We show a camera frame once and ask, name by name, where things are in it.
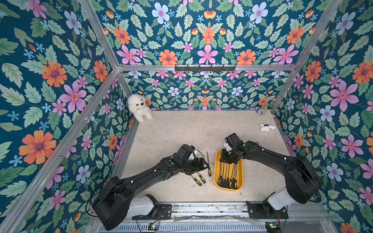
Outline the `file tool yellow black handle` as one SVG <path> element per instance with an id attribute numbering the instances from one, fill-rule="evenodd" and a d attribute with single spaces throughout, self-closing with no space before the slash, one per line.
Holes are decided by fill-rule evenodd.
<path id="1" fill-rule="evenodd" d="M 227 188 L 227 184 L 229 183 L 228 179 L 228 175 L 229 175 L 229 164 L 226 165 L 226 170 L 225 170 L 225 174 L 224 174 L 224 184 L 223 184 L 223 187 L 224 188 Z"/>
<path id="2" fill-rule="evenodd" d="M 227 164 L 227 170 L 226 170 L 226 174 L 225 174 L 225 188 L 229 188 L 230 187 L 229 172 L 230 172 L 230 164 Z"/>
<path id="3" fill-rule="evenodd" d="M 232 184 L 231 184 L 231 187 L 233 189 L 237 189 L 237 169 L 238 169 L 238 165 L 234 164 L 234 169 L 232 172 Z"/>
<path id="4" fill-rule="evenodd" d="M 226 163 L 222 163 L 222 177 L 221 177 L 221 187 L 225 187 L 225 175 L 226 175 Z"/>
<path id="5" fill-rule="evenodd" d="M 206 180 L 204 179 L 204 177 L 200 173 L 198 173 L 198 176 L 201 179 L 202 183 L 206 183 Z"/>
<path id="6" fill-rule="evenodd" d="M 218 178 L 218 186 L 221 187 L 221 179 L 222 179 L 222 165 L 221 162 L 219 162 L 220 168 L 219 168 L 219 178 Z"/>
<path id="7" fill-rule="evenodd" d="M 232 185 L 234 183 L 234 173 L 235 173 L 235 164 L 232 164 L 232 170 L 231 170 L 231 175 L 229 177 L 229 185 L 228 187 L 232 189 Z"/>
<path id="8" fill-rule="evenodd" d="M 202 186 L 202 183 L 198 181 L 194 176 L 190 175 L 192 179 L 197 183 L 198 186 Z"/>
<path id="9" fill-rule="evenodd" d="M 210 162 L 209 162 L 209 153 L 207 151 L 207 165 L 208 165 L 208 175 L 209 177 L 212 177 L 212 172 L 211 172 L 211 167 L 210 167 Z"/>

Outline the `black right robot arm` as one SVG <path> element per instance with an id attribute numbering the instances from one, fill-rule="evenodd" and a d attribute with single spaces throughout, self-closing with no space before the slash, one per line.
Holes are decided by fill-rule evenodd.
<path id="1" fill-rule="evenodd" d="M 242 159 L 259 162 L 282 174 L 286 186 L 268 197 L 274 209 L 292 203 L 307 203 L 322 187 L 321 180 L 309 160 L 303 156 L 291 157 L 266 149 L 257 142 L 243 142 L 233 133 L 225 138 L 222 160 L 228 164 Z"/>

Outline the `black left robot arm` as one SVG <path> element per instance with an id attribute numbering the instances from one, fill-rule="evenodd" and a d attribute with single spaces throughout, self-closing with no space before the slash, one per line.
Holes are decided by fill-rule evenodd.
<path id="1" fill-rule="evenodd" d="M 142 173 L 123 179 L 112 177 L 92 204 L 104 228 L 110 231 L 117 227 L 127 216 L 134 197 L 149 187 L 179 173 L 192 175 L 207 169 L 208 162 L 198 158 L 195 151 L 194 146 L 183 144 L 178 152 Z"/>

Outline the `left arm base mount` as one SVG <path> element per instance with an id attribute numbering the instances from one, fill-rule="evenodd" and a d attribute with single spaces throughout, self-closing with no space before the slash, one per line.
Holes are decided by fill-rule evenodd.
<path id="1" fill-rule="evenodd" d="M 171 204 L 160 204 L 150 194 L 142 198 L 134 198 L 130 203 L 127 216 L 132 220 L 168 220 L 172 216 Z"/>

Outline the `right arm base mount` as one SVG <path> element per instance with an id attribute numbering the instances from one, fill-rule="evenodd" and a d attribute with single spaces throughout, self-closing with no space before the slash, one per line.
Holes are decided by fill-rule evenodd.
<path id="1" fill-rule="evenodd" d="M 275 194 L 272 193 L 261 203 L 252 203 L 246 201 L 248 208 L 249 217 L 252 219 L 288 219 L 288 211 L 286 207 L 281 208 L 280 210 L 275 210 L 269 203 L 269 197 Z"/>

